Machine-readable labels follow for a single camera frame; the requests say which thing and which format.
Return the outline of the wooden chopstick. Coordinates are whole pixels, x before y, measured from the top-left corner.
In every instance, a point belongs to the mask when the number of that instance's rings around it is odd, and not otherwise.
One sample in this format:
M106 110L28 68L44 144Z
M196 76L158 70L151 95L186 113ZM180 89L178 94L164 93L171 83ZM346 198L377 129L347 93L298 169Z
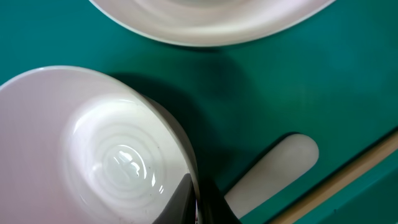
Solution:
M366 172L397 150L397 128L383 136L366 152L329 176L300 200L275 216L271 224L290 224L310 213L340 190L360 178Z

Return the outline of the white plastic fork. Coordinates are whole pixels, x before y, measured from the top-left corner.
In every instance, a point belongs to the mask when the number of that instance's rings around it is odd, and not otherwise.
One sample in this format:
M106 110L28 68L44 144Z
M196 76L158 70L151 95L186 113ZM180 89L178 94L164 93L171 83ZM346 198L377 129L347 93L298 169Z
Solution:
M291 134L253 165L224 196L237 218L242 218L309 171L319 158L316 142Z

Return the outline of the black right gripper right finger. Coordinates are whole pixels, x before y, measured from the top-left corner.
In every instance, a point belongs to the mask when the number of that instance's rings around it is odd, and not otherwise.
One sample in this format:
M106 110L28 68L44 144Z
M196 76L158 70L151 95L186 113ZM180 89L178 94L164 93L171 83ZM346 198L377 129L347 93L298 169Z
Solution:
M200 182L200 211L204 224L241 224L213 179Z

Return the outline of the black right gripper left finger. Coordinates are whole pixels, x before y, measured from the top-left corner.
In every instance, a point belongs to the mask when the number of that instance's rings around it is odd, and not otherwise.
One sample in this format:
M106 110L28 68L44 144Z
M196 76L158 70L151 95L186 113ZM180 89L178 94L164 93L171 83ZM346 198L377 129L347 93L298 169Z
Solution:
M178 187L153 224L195 224L196 195L190 174L185 174Z

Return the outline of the small pink plate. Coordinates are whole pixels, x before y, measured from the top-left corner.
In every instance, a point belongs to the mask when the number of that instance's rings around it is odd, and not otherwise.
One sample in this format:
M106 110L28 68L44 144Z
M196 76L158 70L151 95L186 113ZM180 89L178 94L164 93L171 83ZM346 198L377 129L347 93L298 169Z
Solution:
M1 85L2 223L153 223L197 161L158 102L74 66Z

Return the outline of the large white plate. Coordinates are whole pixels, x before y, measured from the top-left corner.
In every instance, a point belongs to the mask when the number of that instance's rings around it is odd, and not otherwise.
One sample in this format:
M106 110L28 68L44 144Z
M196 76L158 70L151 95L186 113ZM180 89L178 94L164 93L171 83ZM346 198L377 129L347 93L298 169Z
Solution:
M334 0L90 0L122 27L167 44L219 47L276 34Z

